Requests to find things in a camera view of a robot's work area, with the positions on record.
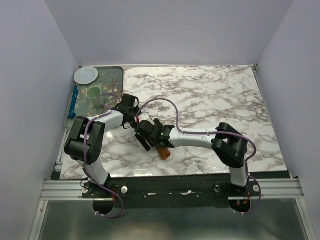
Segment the orange-brown cloth napkin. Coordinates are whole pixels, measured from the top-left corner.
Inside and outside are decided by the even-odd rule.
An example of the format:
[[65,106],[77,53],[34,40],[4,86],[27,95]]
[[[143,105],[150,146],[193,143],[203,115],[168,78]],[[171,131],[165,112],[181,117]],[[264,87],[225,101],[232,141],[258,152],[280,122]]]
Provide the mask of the orange-brown cloth napkin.
[[159,156],[163,160],[166,160],[171,156],[171,152],[170,152],[170,150],[168,148],[159,148],[159,147],[157,147],[156,150],[157,150]]

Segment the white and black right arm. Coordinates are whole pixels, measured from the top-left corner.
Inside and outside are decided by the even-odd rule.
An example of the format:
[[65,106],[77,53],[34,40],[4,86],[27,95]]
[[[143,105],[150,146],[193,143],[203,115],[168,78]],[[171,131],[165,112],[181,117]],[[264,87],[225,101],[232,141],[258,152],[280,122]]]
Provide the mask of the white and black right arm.
[[215,131],[196,132],[195,129],[178,130],[174,125],[161,125],[147,120],[135,128],[137,137],[160,149],[196,147],[213,150],[221,162],[229,167],[230,191],[241,196],[248,190],[248,173],[245,157],[249,139],[227,123],[221,123]]

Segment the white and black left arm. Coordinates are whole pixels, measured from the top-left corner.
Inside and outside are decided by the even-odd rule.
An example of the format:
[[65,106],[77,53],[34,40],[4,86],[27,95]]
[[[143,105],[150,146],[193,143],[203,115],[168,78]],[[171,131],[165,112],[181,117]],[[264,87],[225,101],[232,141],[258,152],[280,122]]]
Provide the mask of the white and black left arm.
[[111,191],[108,183],[111,176],[100,160],[104,134],[125,124],[134,127],[139,110],[138,106],[118,104],[101,115],[89,118],[78,116],[73,122],[64,152],[83,166],[84,173],[94,183],[93,191],[101,198],[107,197]]

